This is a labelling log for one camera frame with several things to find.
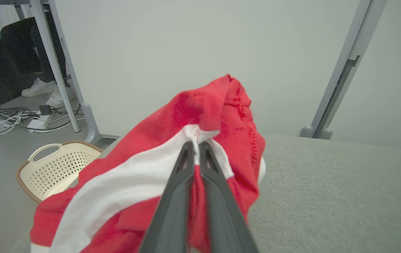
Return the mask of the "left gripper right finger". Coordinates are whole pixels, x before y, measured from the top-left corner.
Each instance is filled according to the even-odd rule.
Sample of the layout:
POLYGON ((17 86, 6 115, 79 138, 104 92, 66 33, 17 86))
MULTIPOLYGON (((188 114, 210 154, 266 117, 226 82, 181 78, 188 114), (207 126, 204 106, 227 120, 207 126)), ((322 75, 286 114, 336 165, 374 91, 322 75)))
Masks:
POLYGON ((258 253, 258 247, 224 177, 212 146, 199 145, 212 253, 258 253))

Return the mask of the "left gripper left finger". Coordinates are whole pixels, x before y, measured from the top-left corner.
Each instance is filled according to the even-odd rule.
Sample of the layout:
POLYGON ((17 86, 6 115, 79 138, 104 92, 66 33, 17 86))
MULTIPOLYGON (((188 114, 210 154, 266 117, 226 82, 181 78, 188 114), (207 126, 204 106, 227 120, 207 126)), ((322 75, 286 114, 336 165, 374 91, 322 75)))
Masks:
POLYGON ((194 147, 183 144, 139 248, 140 253, 187 253, 194 147))

